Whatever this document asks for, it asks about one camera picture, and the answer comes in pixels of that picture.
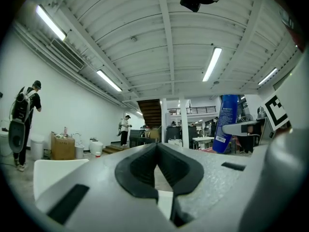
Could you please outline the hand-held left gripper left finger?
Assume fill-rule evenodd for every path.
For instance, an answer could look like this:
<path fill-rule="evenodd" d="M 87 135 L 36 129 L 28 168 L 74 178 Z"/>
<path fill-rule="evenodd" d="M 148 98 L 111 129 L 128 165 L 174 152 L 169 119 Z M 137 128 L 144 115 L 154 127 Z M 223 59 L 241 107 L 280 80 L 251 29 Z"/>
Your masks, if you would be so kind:
<path fill-rule="evenodd" d="M 69 232 L 171 232 L 154 184 L 156 144 L 83 164 L 40 195 L 37 208 Z"/>

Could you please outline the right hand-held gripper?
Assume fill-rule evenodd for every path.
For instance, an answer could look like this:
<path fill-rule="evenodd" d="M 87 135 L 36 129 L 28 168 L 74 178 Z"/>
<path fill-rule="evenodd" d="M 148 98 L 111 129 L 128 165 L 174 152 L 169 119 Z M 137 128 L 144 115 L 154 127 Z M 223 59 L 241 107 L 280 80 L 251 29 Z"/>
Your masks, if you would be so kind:
<path fill-rule="evenodd" d="M 309 54 L 276 91 L 292 126 L 268 147 L 263 169 L 239 222 L 240 232 L 309 230 Z M 257 120 L 224 125 L 225 134 L 261 136 Z"/>

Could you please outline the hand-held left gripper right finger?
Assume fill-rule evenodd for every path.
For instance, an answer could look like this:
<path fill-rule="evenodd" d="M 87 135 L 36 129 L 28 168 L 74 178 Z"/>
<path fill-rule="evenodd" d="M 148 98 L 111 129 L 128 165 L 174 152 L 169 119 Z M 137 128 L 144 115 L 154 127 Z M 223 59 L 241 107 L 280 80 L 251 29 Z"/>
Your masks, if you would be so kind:
<path fill-rule="evenodd" d="M 249 194 L 244 181 L 252 157 L 157 144 L 159 167 L 174 192 L 184 228 L 238 228 Z"/>

